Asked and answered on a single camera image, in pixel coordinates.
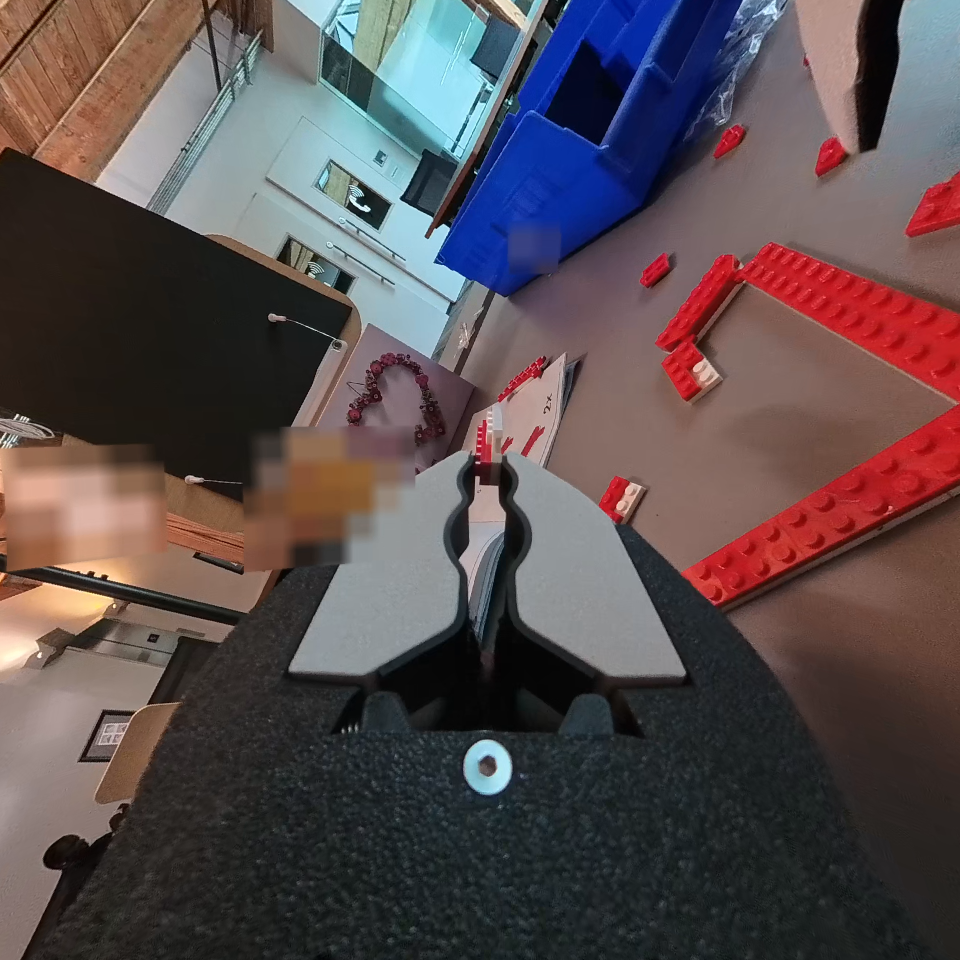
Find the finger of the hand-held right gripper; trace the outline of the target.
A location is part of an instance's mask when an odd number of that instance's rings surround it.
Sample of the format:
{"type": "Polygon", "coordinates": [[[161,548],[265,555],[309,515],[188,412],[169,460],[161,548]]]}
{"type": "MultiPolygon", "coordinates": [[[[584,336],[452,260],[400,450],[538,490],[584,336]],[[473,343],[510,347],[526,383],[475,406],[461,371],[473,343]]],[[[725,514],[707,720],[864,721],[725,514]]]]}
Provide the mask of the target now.
{"type": "Polygon", "coordinates": [[[899,66],[900,1],[797,1],[795,10],[830,129],[849,153],[875,150],[899,66]]]}

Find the open instruction booklet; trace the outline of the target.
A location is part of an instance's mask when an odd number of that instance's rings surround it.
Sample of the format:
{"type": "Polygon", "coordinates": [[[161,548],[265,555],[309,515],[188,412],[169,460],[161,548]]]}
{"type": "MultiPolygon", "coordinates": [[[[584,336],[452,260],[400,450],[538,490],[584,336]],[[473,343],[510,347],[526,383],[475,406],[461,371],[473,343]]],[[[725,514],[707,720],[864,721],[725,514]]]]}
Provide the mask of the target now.
{"type": "MultiPolygon", "coordinates": [[[[490,426],[499,426],[499,452],[515,452],[545,467],[566,409],[579,361],[567,354],[545,366],[539,376],[520,383],[496,407],[474,416],[467,437],[483,438],[490,426]]],[[[467,548],[461,557],[466,574],[468,620],[479,643],[485,642],[487,623],[497,589],[498,568],[505,546],[506,513],[499,500],[498,481],[477,480],[468,509],[467,548]]]]}

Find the red flat plate brick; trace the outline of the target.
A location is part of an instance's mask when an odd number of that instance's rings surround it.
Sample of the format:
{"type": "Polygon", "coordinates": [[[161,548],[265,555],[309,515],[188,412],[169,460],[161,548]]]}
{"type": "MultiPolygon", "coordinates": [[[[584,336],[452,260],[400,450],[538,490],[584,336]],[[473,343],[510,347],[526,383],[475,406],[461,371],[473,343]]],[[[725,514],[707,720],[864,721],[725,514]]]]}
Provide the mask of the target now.
{"type": "Polygon", "coordinates": [[[915,238],[959,226],[959,181],[960,174],[956,172],[924,192],[904,230],[907,237],[915,238]]]}

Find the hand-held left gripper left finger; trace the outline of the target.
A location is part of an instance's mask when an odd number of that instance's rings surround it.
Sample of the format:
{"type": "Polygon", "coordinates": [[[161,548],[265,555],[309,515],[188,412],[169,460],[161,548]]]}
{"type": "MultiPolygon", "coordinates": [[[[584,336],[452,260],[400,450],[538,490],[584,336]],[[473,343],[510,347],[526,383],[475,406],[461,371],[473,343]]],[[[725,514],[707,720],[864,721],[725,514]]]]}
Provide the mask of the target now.
{"type": "Polygon", "coordinates": [[[406,706],[451,696],[478,669],[460,557],[470,541],[474,456],[452,454],[404,486],[338,566],[289,663],[292,678],[406,706]]]}

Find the black partition panel wooden edge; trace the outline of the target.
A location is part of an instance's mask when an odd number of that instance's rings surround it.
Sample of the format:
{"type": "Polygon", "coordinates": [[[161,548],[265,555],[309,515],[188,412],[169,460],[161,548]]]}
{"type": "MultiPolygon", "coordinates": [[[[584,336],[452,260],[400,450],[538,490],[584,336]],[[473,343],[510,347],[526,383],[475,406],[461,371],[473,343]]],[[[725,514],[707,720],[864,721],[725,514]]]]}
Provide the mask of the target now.
{"type": "Polygon", "coordinates": [[[332,294],[14,149],[1,158],[2,409],[168,474],[249,483],[352,317],[332,294]]]}

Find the blue plastic bin with dividers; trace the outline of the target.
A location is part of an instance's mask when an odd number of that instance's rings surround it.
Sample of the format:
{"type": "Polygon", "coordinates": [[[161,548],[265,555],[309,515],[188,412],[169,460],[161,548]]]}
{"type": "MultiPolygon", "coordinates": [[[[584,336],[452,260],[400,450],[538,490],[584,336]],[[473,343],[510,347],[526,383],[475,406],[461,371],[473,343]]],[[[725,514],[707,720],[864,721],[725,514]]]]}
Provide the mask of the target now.
{"type": "Polygon", "coordinates": [[[709,96],[738,1],[569,2],[499,126],[436,263],[509,296],[537,235],[558,260],[639,210],[709,96]]]}

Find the small red and white brick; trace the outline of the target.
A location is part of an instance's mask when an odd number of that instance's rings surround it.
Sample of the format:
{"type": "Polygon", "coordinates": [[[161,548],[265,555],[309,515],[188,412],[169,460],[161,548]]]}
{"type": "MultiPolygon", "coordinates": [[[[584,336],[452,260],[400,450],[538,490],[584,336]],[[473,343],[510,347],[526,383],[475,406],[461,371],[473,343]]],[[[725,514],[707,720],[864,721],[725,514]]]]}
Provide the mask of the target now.
{"type": "Polygon", "coordinates": [[[616,525],[630,522],[642,499],[647,486],[622,476],[614,476],[598,502],[599,509],[616,525]]]}

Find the wooden ceiling beams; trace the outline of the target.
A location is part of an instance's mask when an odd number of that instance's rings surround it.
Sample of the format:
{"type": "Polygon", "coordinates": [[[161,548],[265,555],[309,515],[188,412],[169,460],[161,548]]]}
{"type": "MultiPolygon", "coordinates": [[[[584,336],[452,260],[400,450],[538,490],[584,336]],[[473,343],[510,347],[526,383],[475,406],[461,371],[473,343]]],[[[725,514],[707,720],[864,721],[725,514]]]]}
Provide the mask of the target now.
{"type": "Polygon", "coordinates": [[[2,148],[94,183],[217,5],[3,1],[2,148]]]}

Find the black metal pole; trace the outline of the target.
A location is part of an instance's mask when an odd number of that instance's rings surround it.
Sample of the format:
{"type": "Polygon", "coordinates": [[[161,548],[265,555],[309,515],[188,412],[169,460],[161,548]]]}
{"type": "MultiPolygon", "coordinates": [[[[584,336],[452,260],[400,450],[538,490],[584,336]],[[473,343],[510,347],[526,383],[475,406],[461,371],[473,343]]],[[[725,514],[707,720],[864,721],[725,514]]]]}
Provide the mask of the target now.
{"type": "Polygon", "coordinates": [[[94,594],[114,601],[126,602],[141,607],[159,610],[182,617],[235,626],[244,618],[246,611],[209,604],[195,599],[152,590],[146,587],[116,582],[109,578],[69,571],[59,567],[39,567],[17,570],[13,575],[41,582],[42,584],[94,594]]]}

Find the red and white brick stack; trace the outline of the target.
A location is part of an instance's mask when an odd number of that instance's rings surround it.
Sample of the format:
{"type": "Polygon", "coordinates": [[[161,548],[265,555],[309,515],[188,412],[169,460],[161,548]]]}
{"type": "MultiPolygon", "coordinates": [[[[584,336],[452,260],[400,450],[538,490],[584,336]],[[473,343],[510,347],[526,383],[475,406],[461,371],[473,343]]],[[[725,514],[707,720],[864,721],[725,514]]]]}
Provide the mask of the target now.
{"type": "Polygon", "coordinates": [[[480,487],[496,487],[503,456],[503,407],[494,402],[479,422],[474,445],[474,474],[480,487]]]}

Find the red brick plate frame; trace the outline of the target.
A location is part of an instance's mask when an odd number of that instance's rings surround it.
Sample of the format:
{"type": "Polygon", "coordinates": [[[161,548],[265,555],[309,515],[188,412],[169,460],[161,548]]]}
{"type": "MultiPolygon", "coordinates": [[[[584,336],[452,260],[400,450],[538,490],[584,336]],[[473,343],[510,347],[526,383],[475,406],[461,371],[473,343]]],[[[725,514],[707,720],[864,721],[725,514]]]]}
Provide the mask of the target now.
{"type": "Polygon", "coordinates": [[[655,345],[685,402],[719,374],[697,342],[747,284],[953,402],[946,413],[692,564],[716,608],[772,590],[959,493],[959,317],[796,249],[769,243],[742,264],[719,256],[655,345]]]}

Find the black office chair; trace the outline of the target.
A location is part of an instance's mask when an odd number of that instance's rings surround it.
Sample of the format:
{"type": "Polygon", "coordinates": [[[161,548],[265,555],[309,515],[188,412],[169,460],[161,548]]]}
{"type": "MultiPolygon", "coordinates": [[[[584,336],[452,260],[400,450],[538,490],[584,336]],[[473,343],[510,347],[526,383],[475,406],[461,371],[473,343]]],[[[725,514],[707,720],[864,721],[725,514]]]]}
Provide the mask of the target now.
{"type": "Polygon", "coordinates": [[[457,169],[456,159],[446,151],[424,149],[400,201],[430,217],[435,216],[457,169]]]}
{"type": "Polygon", "coordinates": [[[486,21],[484,32],[469,62],[488,82],[495,84],[508,65],[521,34],[522,29],[515,24],[492,16],[486,21]]]}

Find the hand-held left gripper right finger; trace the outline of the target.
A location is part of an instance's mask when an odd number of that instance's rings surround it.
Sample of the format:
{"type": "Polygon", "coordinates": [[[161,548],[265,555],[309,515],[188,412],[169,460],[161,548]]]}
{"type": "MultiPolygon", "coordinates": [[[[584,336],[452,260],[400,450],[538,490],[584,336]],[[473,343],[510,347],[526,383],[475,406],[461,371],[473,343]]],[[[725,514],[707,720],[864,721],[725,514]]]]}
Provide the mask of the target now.
{"type": "Polygon", "coordinates": [[[518,453],[501,463],[505,628],[499,675],[550,706],[581,694],[678,687],[687,670],[618,526],[518,453]]]}

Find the clear plastic bag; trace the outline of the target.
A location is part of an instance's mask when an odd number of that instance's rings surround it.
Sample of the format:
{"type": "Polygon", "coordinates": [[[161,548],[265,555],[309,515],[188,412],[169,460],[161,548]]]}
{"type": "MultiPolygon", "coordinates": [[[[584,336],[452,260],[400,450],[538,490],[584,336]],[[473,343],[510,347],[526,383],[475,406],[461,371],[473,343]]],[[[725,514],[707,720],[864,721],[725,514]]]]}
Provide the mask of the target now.
{"type": "Polygon", "coordinates": [[[731,122],[738,87],[787,5],[787,1],[739,3],[721,48],[707,72],[705,86],[695,98],[691,117],[678,139],[681,147],[693,144],[731,122]]]}

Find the framed wall picture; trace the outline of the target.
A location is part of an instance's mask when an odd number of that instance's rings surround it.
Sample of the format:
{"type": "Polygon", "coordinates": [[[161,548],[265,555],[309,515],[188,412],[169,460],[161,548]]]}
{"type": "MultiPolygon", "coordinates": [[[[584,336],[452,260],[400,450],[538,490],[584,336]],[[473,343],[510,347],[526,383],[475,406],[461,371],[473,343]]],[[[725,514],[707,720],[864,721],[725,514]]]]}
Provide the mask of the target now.
{"type": "Polygon", "coordinates": [[[135,713],[134,710],[102,710],[78,756],[78,763],[109,763],[135,713]]]}

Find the small red brick strip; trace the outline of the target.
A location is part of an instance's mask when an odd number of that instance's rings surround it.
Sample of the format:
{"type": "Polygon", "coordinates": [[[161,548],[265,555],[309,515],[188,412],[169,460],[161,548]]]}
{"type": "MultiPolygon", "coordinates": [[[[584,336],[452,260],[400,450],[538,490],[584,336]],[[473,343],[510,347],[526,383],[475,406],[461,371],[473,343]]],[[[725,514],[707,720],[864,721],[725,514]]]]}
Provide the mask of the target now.
{"type": "Polygon", "coordinates": [[[527,383],[540,379],[543,376],[546,364],[546,355],[536,357],[531,364],[525,366],[517,375],[510,379],[506,387],[498,393],[496,401],[498,403],[507,402],[527,383]]]}

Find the beige chair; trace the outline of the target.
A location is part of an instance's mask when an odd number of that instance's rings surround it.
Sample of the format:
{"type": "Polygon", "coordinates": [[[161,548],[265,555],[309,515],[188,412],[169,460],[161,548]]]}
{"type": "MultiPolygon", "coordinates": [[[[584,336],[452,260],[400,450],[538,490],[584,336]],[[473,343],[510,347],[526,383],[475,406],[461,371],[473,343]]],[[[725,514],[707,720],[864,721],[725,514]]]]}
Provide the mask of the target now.
{"type": "Polygon", "coordinates": [[[152,757],[181,701],[147,704],[133,714],[93,795],[97,806],[136,797],[152,757]]]}

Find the glass partition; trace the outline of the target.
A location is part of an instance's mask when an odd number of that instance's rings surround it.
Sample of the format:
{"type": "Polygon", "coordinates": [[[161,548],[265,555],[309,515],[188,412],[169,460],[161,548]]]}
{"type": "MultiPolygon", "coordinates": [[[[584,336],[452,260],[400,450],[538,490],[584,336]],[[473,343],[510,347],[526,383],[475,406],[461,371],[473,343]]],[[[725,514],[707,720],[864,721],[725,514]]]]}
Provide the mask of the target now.
{"type": "Polygon", "coordinates": [[[487,21],[532,2],[345,1],[320,29],[318,79],[411,154],[460,162],[496,83],[470,63],[487,21]]]}

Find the toy box with heart picture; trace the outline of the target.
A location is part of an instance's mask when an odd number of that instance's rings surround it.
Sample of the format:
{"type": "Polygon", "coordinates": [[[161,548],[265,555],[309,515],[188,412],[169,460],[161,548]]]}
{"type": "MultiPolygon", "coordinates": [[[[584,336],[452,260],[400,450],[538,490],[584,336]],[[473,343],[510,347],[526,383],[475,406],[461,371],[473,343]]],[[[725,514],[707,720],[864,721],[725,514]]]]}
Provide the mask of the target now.
{"type": "Polygon", "coordinates": [[[369,324],[344,363],[316,425],[394,435],[425,471],[446,458],[474,385],[428,355],[369,324]]]}

